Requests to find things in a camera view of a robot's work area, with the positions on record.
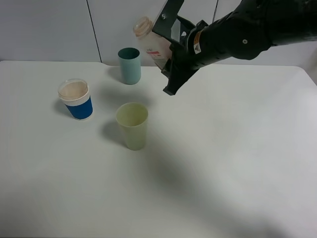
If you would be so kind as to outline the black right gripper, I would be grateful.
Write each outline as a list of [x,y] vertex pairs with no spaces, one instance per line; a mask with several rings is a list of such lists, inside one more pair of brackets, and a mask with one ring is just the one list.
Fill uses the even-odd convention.
[[248,58],[248,21],[245,18],[222,18],[210,25],[202,20],[194,25],[178,16],[183,3],[183,0],[167,0],[152,28],[155,34],[177,42],[171,44],[172,57],[162,69],[168,78],[163,91],[170,96],[204,66],[230,57]]

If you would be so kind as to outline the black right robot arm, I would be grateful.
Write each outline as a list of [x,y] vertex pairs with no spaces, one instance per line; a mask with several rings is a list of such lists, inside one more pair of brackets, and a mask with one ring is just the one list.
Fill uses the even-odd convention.
[[171,58],[162,69],[164,92],[174,95],[200,68],[233,57],[252,60],[271,47],[317,38],[314,0],[243,0],[212,24],[179,16],[181,0],[169,0],[152,31],[170,42]]

